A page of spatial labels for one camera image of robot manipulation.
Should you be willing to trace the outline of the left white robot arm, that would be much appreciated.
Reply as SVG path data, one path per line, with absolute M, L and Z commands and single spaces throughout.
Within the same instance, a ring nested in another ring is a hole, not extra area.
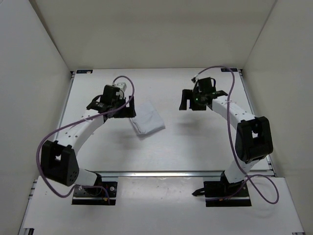
M 125 97 L 124 82 L 106 85 L 103 93 L 92 99 L 75 124 L 54 142 L 46 141 L 41 150 L 43 175 L 65 186 L 80 185 L 92 195 L 102 190 L 100 175 L 79 167 L 77 155 L 87 139 L 110 118 L 135 117 L 134 99 Z

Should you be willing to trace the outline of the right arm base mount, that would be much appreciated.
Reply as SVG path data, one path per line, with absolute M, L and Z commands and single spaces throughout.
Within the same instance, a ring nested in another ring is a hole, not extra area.
M 204 196 L 206 207 L 251 207 L 249 191 L 244 180 L 229 183 L 224 172 L 219 181 L 205 180 L 193 196 Z

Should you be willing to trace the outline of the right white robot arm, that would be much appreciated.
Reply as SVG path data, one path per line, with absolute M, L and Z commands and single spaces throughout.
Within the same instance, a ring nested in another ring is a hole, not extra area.
M 187 110 L 187 104 L 193 111 L 202 111 L 206 108 L 229 120 L 230 127 L 236 130 L 235 160 L 225 170 L 219 184 L 221 194 L 231 196 L 238 183 L 252 167 L 267 155 L 273 152 L 273 143 L 269 120 L 266 117 L 257 117 L 230 100 L 229 95 L 216 90 L 216 80 L 211 77 L 193 79 L 192 89 L 182 90 L 180 110 Z

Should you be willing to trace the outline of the white skirt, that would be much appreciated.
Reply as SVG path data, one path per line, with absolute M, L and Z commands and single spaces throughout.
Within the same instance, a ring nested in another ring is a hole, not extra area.
M 149 101 L 136 107 L 136 116 L 130 118 L 130 122 L 138 135 L 150 135 L 165 129 L 163 118 Z

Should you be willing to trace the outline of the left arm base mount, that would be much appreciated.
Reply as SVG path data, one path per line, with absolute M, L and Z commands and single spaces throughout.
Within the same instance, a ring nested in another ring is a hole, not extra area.
M 72 197 L 73 205 L 115 206 L 118 189 L 116 177 L 97 177 L 96 186 L 101 188 L 75 189 Z

